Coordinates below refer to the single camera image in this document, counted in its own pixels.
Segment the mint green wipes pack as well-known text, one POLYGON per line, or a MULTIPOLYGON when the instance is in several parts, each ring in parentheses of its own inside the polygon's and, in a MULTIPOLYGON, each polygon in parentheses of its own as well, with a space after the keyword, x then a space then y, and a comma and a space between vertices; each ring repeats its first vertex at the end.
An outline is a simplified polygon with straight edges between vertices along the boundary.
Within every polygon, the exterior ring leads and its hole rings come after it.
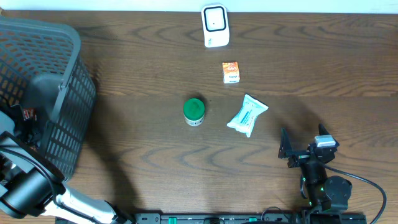
POLYGON ((247 138, 251 137, 257 117, 268 110, 268 106, 252 96, 245 94, 243 104, 239 112, 227 124, 227 127, 243 133, 247 138))

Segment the small orange carton box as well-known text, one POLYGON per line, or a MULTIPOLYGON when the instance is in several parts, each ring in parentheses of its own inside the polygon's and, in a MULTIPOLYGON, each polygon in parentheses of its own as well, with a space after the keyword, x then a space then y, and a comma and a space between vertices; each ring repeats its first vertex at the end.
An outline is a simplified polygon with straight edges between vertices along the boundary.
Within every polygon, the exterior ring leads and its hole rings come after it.
POLYGON ((237 62, 223 62, 222 67, 224 84, 239 83, 240 73, 237 62))

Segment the green lid jar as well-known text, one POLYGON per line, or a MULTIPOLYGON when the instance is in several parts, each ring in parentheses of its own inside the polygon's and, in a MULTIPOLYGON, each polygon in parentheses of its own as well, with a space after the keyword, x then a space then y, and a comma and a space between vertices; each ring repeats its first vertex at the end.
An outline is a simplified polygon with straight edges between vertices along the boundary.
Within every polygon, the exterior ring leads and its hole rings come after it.
POLYGON ((198 98, 190 98, 183 106, 185 122, 190 126, 199 126, 205 118, 205 105, 198 98))

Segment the red brown chocolate bar wrapper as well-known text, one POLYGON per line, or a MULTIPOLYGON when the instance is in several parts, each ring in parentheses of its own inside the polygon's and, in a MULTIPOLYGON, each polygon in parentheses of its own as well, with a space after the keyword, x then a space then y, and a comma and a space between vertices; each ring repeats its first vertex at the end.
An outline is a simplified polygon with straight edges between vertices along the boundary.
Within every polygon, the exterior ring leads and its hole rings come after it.
POLYGON ((24 121, 32 120, 32 121, 37 121, 37 113, 34 108, 24 108, 22 110, 22 115, 24 121))

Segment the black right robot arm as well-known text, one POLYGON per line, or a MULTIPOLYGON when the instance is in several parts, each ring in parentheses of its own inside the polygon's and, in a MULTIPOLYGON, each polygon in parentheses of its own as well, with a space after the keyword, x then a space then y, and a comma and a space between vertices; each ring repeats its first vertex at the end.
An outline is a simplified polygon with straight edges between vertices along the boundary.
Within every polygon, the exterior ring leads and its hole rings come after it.
POLYGON ((281 129, 278 158, 287 159, 289 168, 300 168, 302 187, 305 187, 310 206, 319 212, 343 212, 348 209, 352 183, 345 178, 326 173, 326 164, 335 158, 340 145, 325 129, 318 125, 319 135, 308 144, 306 150, 295 150, 286 129, 281 129))

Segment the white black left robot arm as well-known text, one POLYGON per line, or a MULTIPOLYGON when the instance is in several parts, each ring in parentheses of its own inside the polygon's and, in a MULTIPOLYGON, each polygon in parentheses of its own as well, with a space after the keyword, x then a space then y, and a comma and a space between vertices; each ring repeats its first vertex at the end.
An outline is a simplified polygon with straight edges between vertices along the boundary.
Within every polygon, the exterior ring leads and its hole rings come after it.
POLYGON ((1 157, 19 168, 1 186, 1 210, 14 218, 54 216, 71 223, 135 223, 135 218, 107 201, 94 200, 70 188, 65 176, 29 145, 14 136, 16 122, 24 123, 17 106, 1 106, 11 122, 1 133, 1 157))

